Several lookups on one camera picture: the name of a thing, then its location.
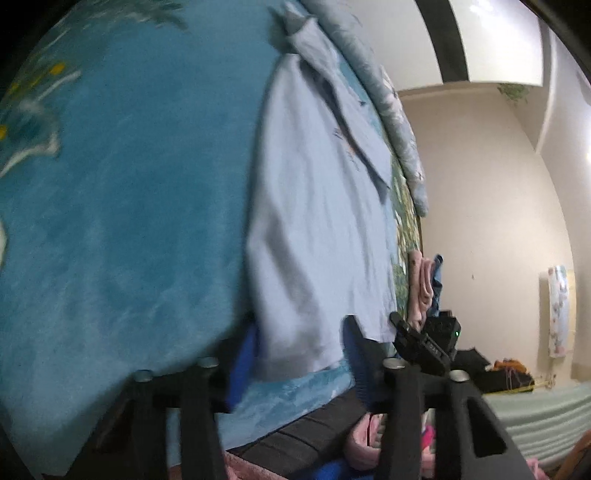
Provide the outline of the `dark blue folded garment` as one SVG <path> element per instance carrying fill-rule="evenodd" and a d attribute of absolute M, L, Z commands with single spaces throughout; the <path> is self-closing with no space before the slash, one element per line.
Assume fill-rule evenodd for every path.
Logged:
<path fill-rule="evenodd" d="M 437 254 L 434 257 L 434 267 L 431 275 L 431 285 L 433 289 L 433 299 L 431 307 L 428 311 L 429 317 L 438 317 L 440 313 L 441 294 L 443 291 L 442 281 L 442 266 L 444 263 L 444 257 L 441 254 Z"/>

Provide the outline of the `hanging floral towel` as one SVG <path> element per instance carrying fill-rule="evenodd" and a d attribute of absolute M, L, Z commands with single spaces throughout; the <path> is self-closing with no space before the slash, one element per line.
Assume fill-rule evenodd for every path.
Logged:
<path fill-rule="evenodd" d="M 548 270 L 549 356 L 563 358 L 568 351 L 570 295 L 567 269 L 556 265 Z"/>

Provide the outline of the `blue floral plush blanket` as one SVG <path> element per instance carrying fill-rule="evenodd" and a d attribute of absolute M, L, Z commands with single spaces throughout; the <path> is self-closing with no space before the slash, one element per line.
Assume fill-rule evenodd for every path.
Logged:
<path fill-rule="evenodd" d="M 33 475 L 70 469 L 135 372 L 183 370 L 256 316 L 246 236 L 287 3 L 315 17 L 304 1 L 81 1 L 2 98 L 1 422 Z M 412 196 L 335 48 L 392 154 L 397 309 L 392 203 Z M 344 353 L 274 381 L 258 358 L 249 414 L 222 442 L 263 436 L 349 381 Z"/>

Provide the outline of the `pink folded fleece garment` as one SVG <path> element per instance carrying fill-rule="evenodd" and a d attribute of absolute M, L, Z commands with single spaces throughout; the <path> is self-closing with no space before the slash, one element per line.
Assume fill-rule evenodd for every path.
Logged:
<path fill-rule="evenodd" d="M 408 254 L 409 261 L 409 298 L 407 321 L 417 331 L 421 331 L 427 320 L 427 312 L 434 299 L 432 274 L 435 261 L 425 258 L 420 250 Z"/>

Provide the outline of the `grey-blue floral quilt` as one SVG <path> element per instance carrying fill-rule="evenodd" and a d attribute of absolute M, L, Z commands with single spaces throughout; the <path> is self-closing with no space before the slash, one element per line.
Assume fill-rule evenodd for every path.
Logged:
<path fill-rule="evenodd" d="M 346 1 L 307 0 L 304 7 L 318 18 L 370 95 L 403 168 L 416 212 L 426 217 L 429 201 L 416 136 L 398 92 L 377 60 L 362 24 Z"/>

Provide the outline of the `pink slipper on floor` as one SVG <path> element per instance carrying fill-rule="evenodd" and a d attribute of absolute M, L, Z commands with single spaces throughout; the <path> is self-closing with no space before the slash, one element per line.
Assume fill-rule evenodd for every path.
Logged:
<path fill-rule="evenodd" d="M 435 473 L 435 428 L 428 419 L 429 414 L 422 416 L 422 464 L 421 475 L 428 479 Z M 345 444 L 345 457 L 349 466 L 358 471 L 370 471 L 379 463 L 382 437 L 385 432 L 387 417 L 385 414 L 363 416 L 349 432 Z"/>

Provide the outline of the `green plant on wardrobe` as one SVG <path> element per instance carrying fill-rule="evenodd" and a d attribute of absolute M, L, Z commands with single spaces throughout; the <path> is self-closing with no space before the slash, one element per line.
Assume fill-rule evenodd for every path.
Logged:
<path fill-rule="evenodd" d="M 499 83 L 497 89 L 506 100 L 514 105 L 518 105 L 520 102 L 527 102 L 527 97 L 531 90 L 527 85 L 516 83 Z"/>

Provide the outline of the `light blue printed t-shirt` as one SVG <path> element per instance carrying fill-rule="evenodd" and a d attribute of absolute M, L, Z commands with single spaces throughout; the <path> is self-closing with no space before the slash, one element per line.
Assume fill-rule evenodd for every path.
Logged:
<path fill-rule="evenodd" d="M 342 320 L 394 338 L 388 224 L 392 154 L 318 19 L 284 6 L 290 49 L 264 102 L 246 236 L 262 335 L 259 374 L 301 377 L 342 360 Z"/>

